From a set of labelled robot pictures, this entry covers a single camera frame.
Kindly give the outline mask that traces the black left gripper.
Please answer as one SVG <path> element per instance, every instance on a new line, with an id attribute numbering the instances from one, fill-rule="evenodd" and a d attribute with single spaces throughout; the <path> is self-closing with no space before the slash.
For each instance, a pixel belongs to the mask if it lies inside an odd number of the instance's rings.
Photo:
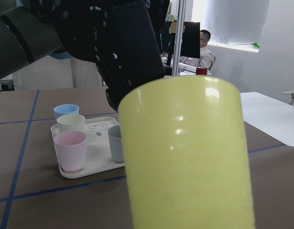
<path id="1" fill-rule="evenodd" d="M 30 11 L 54 26 L 73 57 L 96 64 L 113 109 L 164 76 L 155 36 L 165 22 L 163 0 L 32 0 Z"/>

